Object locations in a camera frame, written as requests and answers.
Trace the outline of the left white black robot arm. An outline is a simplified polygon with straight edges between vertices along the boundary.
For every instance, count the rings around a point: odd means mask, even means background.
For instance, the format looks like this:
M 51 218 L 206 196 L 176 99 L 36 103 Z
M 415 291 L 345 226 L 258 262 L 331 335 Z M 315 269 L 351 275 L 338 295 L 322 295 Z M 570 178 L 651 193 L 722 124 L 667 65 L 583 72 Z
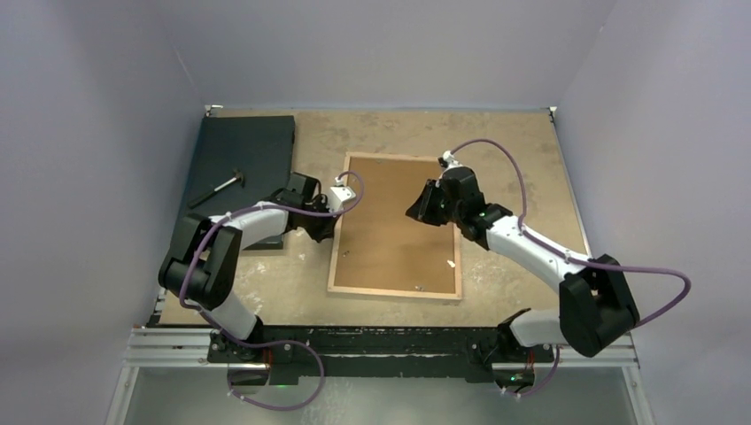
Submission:
M 324 189 L 318 179 L 293 173 L 284 187 L 254 205 L 214 216 L 187 214 L 173 233 L 159 286 L 230 338 L 229 349 L 241 361 L 252 362 L 263 353 L 264 338 L 261 319 L 233 289 L 241 251 L 299 229 L 316 243 L 330 239 L 338 219 L 361 196 L 342 174 Z

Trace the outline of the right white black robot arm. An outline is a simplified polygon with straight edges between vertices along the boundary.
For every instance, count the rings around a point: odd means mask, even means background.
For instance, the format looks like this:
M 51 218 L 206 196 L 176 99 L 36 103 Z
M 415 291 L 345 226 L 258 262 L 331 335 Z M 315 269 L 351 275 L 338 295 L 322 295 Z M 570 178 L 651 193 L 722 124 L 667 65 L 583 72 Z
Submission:
M 554 309 L 522 309 L 499 324 L 497 347 L 506 359 L 518 360 L 544 344 L 564 344 L 592 358 L 640 321 L 614 258 L 588 260 L 523 227 L 511 210 L 486 202 L 468 167 L 427 180 L 406 216 L 431 226 L 455 225 L 467 240 L 514 261 L 557 294 Z

